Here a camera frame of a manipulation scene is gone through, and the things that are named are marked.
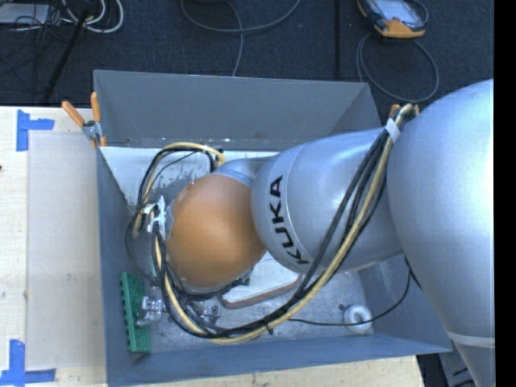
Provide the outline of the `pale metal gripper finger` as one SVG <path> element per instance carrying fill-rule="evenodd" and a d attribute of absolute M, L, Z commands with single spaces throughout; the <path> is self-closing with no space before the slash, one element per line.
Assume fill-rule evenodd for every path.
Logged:
<path fill-rule="evenodd" d="M 136 326 L 148 327 L 158 323 L 163 314 L 163 301 L 160 298 L 144 296 L 136 314 Z"/>
<path fill-rule="evenodd" d="M 221 309 L 220 305 L 218 304 L 201 304 L 199 307 L 199 316 L 209 322 L 209 323 L 216 323 L 221 316 Z"/>

